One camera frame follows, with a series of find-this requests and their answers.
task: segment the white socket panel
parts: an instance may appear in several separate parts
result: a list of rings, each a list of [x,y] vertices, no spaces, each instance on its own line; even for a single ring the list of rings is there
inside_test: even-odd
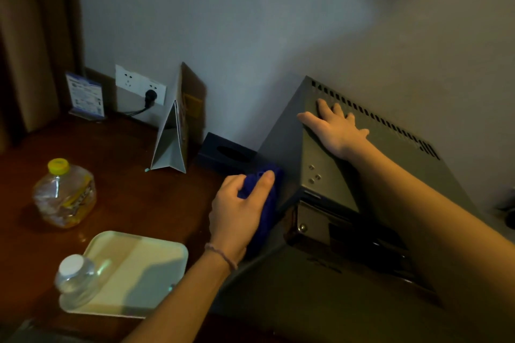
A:
[[[139,73],[127,71],[124,67],[116,66],[116,85],[124,90],[133,92],[145,98],[148,90],[154,90],[158,97],[155,102],[158,105],[164,105],[164,96],[166,94],[166,86],[152,79],[140,75]]]

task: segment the bracelet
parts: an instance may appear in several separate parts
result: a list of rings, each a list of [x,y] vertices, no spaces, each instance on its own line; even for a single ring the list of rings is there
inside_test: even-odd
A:
[[[231,271],[233,270],[237,270],[238,269],[238,265],[233,262],[232,260],[230,260],[224,253],[223,251],[219,250],[218,248],[215,248],[215,246],[211,243],[205,243],[205,246],[204,246],[204,249],[209,249],[210,251],[213,251],[213,252],[216,252],[217,254],[219,254],[223,260],[225,260],[227,262],[227,264],[229,265],[229,267],[231,268]]]

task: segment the white tray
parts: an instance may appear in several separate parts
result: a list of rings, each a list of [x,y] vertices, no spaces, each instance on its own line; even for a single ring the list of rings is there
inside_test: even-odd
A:
[[[68,313],[145,318],[184,276],[184,244],[107,231],[95,236],[84,256],[99,271],[100,291]]]

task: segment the brown wooden tabletop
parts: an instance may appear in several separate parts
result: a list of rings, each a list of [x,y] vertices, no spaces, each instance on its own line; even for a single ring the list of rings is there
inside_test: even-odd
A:
[[[106,230],[183,243],[189,266],[200,257],[209,239],[211,201],[222,177],[194,164],[187,174],[173,169],[145,172],[156,135],[155,129],[123,117],[95,123],[69,115],[0,156],[0,323],[32,319],[36,326],[94,340],[120,340],[132,331],[139,320],[62,312],[53,286],[61,260],[83,253],[91,239]],[[31,199],[47,162],[57,157],[91,171],[98,193],[91,214],[67,230],[45,223]],[[238,341],[255,335],[232,321],[209,316],[199,340],[207,341],[218,331],[228,341],[229,329]]]

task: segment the plastic bottle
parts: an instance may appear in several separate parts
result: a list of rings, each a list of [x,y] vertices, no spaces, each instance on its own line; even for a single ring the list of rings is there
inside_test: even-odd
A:
[[[61,262],[54,283],[62,294],[61,305],[66,309],[87,304],[99,291],[95,265],[78,254],[70,255]]]
[[[80,223],[96,203],[93,174],[66,159],[48,162],[49,174],[34,186],[34,201],[44,220],[60,228]]]

